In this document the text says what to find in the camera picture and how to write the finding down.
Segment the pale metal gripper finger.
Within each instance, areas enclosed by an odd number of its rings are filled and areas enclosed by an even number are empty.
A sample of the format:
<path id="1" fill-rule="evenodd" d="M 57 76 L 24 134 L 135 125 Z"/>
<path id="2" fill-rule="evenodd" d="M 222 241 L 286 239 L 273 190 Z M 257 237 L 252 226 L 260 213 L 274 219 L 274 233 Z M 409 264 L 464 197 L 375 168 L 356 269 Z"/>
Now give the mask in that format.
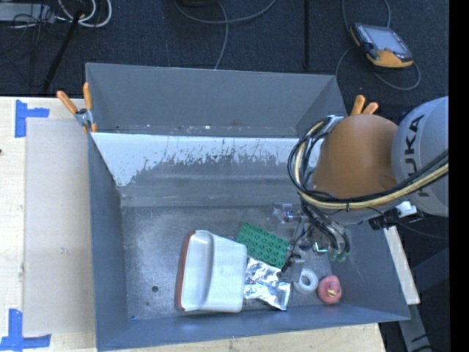
<path id="1" fill-rule="evenodd" d="M 272 217 L 281 224 L 295 223 L 301 220 L 301 211 L 293 204 L 274 203 Z"/>
<path id="2" fill-rule="evenodd" d="M 281 282 L 298 282 L 304 267 L 305 259 L 294 253 L 288 257 L 280 271 Z"/>

